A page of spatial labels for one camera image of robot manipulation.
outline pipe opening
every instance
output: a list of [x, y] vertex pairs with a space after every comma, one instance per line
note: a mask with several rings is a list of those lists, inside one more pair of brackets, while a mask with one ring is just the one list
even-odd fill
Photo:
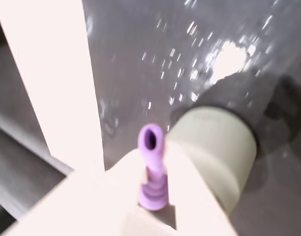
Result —
[[146, 131], [145, 134], [145, 145], [149, 150], [155, 149], [157, 144], [157, 138], [154, 132], [152, 132], [150, 129]]

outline purple nozzle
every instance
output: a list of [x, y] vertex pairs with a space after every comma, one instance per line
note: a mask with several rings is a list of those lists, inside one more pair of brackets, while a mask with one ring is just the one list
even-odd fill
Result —
[[148, 210], [160, 210], [168, 203], [168, 183], [164, 174], [164, 133], [156, 124], [143, 127], [138, 149], [147, 166], [148, 183], [142, 185], [139, 204]]

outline white plastic cylinder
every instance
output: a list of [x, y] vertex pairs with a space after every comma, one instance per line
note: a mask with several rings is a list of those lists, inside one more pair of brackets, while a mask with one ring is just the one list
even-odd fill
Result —
[[249, 127], [225, 109], [200, 107], [185, 113], [167, 139], [181, 146], [229, 214], [257, 153]]

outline purple spout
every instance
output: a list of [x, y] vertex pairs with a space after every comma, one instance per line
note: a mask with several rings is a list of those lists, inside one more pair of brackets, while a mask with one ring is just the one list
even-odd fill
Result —
[[160, 210], [169, 201], [167, 176], [164, 174], [164, 133], [156, 124], [143, 127], [138, 149], [147, 166], [148, 183], [141, 187], [139, 204], [148, 210]]

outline wet surface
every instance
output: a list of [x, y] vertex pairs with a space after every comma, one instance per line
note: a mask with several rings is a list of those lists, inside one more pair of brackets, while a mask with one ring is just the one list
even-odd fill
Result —
[[83, 3], [106, 168], [143, 125], [168, 131], [193, 105], [225, 106], [260, 144], [234, 226], [301, 235], [301, 0]]

